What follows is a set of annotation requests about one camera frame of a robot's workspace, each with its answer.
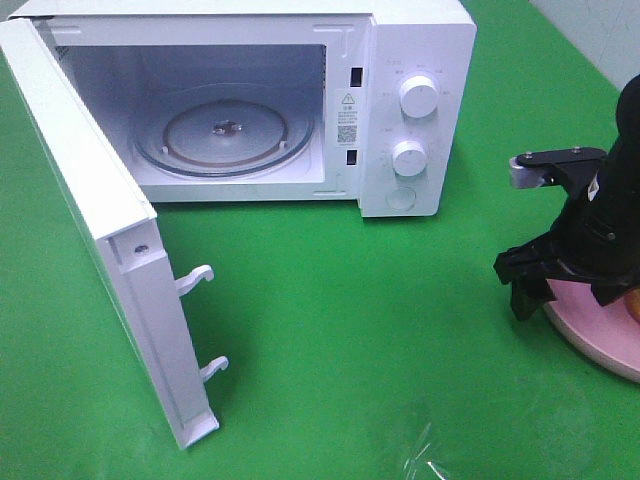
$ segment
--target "white microwave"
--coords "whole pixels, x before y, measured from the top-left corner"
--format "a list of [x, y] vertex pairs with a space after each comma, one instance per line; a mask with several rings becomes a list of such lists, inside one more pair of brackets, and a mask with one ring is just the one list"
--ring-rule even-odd
[[456, 0], [31, 0], [0, 45], [181, 447], [218, 422], [150, 202], [438, 209], [476, 27]]

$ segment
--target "open microwave door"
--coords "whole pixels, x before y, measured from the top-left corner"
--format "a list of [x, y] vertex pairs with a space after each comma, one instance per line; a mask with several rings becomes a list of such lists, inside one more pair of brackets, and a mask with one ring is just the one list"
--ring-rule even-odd
[[213, 272], [205, 265], [174, 279], [156, 212], [32, 22], [0, 23], [0, 46], [173, 434], [187, 447], [219, 426], [203, 383], [228, 362], [199, 368], [180, 296]]

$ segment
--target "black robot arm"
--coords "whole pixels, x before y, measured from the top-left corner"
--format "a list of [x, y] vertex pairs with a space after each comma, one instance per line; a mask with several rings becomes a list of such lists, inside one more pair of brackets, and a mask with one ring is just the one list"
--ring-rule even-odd
[[517, 187], [561, 185], [568, 194], [548, 232], [496, 258], [521, 320], [555, 300], [547, 279], [588, 283], [600, 305], [640, 285], [640, 75], [622, 91], [616, 120], [608, 154], [574, 147], [511, 159]]

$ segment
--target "green tablecloth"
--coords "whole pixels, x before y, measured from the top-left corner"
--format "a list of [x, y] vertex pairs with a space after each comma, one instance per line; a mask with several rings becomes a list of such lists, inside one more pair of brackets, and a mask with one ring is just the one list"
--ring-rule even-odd
[[640, 477], [638, 387], [543, 314], [516, 323], [492, 270], [564, 200], [511, 189], [508, 158], [608, 148], [617, 93], [527, 2], [465, 3], [479, 31], [437, 216], [156, 205], [176, 276], [216, 271], [183, 298], [198, 357], [231, 361], [207, 385], [222, 428], [188, 451], [0, 65], [0, 478]]

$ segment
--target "microwave control panel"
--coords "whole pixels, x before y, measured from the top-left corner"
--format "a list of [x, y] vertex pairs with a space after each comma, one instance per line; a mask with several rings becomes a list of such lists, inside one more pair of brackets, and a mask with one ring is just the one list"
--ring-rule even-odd
[[375, 27], [363, 216], [437, 211], [475, 31], [474, 24]]

